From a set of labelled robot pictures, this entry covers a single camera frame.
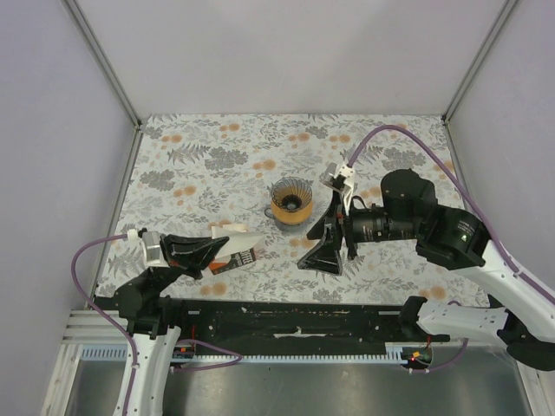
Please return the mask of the clear glass coffee server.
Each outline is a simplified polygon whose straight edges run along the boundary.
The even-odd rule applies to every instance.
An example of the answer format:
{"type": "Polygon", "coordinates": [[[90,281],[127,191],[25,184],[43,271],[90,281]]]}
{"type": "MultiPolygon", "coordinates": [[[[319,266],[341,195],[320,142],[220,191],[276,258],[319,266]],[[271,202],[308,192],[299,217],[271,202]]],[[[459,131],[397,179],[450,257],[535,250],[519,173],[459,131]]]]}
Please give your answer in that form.
{"type": "Polygon", "coordinates": [[[281,230],[282,232],[285,233],[293,233],[293,232],[297,232],[297,231],[301,231],[303,230],[307,224],[309,223],[308,219],[305,219],[303,222],[298,223],[298,224],[288,224],[285,223],[279,219],[277,219],[277,217],[272,213],[271,211],[271,207],[269,205],[267,205],[264,208],[264,215],[269,218],[270,220],[273,221],[274,225],[276,225],[276,227],[281,230]]]}

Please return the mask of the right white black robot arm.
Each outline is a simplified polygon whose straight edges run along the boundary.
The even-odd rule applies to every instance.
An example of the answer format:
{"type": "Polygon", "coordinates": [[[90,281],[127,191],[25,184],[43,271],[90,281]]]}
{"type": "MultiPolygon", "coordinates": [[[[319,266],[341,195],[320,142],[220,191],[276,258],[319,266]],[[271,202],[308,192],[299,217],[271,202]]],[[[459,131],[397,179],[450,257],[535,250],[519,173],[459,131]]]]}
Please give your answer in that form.
{"type": "Polygon", "coordinates": [[[403,339],[467,338],[503,347],[528,367],[554,369],[554,293],[502,255],[483,221],[439,204],[434,184],[410,169],[385,175],[382,205],[357,208],[347,193],[350,172],[343,167],[327,174],[332,199],[307,234],[316,245],[298,261],[299,269],[339,276],[342,248],[353,260],[359,244],[413,240],[420,257],[478,284],[492,302],[484,309],[411,296],[397,319],[403,339]]]}

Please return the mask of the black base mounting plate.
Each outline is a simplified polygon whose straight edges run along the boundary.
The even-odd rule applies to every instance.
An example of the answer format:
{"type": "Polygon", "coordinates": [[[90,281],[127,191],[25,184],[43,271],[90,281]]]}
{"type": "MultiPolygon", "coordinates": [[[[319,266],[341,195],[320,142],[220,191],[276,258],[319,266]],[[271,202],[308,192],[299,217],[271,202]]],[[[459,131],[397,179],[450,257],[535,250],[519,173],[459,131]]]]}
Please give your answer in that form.
{"type": "MultiPolygon", "coordinates": [[[[428,335],[414,325],[403,327],[400,306],[171,300],[183,307],[183,335],[234,351],[250,348],[268,354],[276,348],[291,348],[302,339],[308,344],[366,343],[371,347],[449,340],[447,335],[428,335]]],[[[116,310],[113,298],[99,301],[102,307],[116,310]]]]}

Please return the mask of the clear ribbed glass dripper cone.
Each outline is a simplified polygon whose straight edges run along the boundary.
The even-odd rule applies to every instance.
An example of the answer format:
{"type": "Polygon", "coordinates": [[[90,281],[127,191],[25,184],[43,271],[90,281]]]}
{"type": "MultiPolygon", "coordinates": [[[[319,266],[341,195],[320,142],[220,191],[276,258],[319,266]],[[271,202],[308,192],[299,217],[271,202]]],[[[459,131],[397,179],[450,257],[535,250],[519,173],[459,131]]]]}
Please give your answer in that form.
{"type": "Polygon", "coordinates": [[[283,222],[303,222],[312,212],[313,192],[308,180],[281,178],[271,187],[270,198],[272,213],[283,222]]]}

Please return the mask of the orange black coffee filter box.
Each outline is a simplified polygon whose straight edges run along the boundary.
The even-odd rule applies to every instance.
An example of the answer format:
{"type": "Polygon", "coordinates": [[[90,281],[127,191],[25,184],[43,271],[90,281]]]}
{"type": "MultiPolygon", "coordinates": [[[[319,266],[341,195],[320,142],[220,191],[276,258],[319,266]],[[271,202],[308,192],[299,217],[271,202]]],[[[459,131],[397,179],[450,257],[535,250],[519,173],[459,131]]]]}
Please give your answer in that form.
{"type": "Polygon", "coordinates": [[[218,274],[235,270],[250,263],[255,263],[257,260],[256,253],[253,248],[236,252],[223,257],[215,258],[209,265],[208,269],[216,276],[218,274]]]}

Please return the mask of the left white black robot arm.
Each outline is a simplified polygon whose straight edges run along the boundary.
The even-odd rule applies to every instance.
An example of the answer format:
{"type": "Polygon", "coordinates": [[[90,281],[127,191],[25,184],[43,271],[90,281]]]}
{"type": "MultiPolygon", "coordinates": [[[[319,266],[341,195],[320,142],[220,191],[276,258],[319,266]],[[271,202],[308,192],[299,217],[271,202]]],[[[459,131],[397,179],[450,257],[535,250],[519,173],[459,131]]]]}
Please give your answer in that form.
{"type": "Polygon", "coordinates": [[[115,308],[127,321],[124,379],[115,415],[161,415],[162,398],[173,349],[191,330],[183,307],[161,293],[181,276],[199,279],[230,238],[179,237],[132,229],[146,268],[114,293],[115,308]]]}

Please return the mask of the cream paper coffee filter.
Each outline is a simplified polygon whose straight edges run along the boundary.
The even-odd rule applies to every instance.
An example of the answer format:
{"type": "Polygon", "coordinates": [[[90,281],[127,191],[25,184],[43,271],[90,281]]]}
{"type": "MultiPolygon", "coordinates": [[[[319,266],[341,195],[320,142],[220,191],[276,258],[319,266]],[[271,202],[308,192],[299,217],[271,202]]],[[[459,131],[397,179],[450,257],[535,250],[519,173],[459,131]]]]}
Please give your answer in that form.
{"type": "Polygon", "coordinates": [[[244,224],[224,224],[212,227],[212,238],[228,237],[228,242],[219,250],[218,257],[255,248],[264,240],[264,235],[257,231],[248,231],[244,224]]]}

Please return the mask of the floral patterned table mat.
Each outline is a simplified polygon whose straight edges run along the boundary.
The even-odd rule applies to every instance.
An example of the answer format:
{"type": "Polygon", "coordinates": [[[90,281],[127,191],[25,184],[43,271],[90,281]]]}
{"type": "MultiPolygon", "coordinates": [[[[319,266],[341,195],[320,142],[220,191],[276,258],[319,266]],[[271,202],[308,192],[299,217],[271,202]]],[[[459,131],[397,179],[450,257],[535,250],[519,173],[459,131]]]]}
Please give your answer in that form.
{"type": "Polygon", "coordinates": [[[206,237],[213,226],[244,224],[264,235],[255,263],[200,280],[182,277],[172,297],[321,303],[401,304],[409,296],[466,306],[487,303],[483,289],[426,262],[411,241],[363,244],[340,276],[300,270],[312,248],[305,231],[285,233],[264,215],[271,187],[285,177],[311,182],[313,218],[330,201],[320,181],[373,128],[390,125],[356,162],[360,204],[380,204],[382,177],[409,168],[434,183],[439,201],[462,207],[448,179],[454,171],[440,118],[407,115],[186,115],[162,114],[143,125],[116,234],[147,228],[206,237]]]}

